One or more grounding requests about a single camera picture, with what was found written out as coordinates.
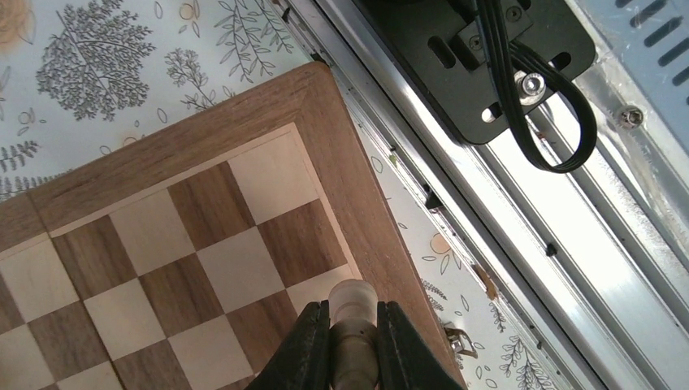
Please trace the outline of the light wooden chess piece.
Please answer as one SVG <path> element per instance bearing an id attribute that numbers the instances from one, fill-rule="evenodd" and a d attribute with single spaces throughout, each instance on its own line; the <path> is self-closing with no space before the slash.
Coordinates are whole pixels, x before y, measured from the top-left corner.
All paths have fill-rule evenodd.
<path id="1" fill-rule="evenodd" d="M 376 388 L 377 293 L 366 281 L 346 279 L 333 287 L 328 303 L 331 388 Z"/>

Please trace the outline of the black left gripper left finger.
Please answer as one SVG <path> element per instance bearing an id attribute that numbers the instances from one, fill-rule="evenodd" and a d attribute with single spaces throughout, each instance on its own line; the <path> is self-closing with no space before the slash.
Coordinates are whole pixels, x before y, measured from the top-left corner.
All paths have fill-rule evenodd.
<path id="1" fill-rule="evenodd" d="M 246 390 L 328 389 L 329 331 L 329 302 L 308 303 Z"/>

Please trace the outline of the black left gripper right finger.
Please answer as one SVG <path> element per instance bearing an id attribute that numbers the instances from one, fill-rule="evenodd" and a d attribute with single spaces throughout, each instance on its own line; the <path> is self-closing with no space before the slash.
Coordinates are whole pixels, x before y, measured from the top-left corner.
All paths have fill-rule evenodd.
<path id="1" fill-rule="evenodd" d="M 377 329 L 381 389 L 462 389 L 434 357 L 397 302 L 377 303 Z"/>

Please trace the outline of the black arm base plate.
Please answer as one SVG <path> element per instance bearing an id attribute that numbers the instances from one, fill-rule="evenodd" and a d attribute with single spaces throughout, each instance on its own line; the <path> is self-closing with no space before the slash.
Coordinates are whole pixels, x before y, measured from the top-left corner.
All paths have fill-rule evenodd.
<path id="1" fill-rule="evenodd" d="M 357 1 L 422 102 L 457 143 L 485 145 L 508 123 L 494 91 L 472 1 Z M 568 80 L 586 71 L 596 48 L 564 1 L 501 3 L 519 41 Z"/>

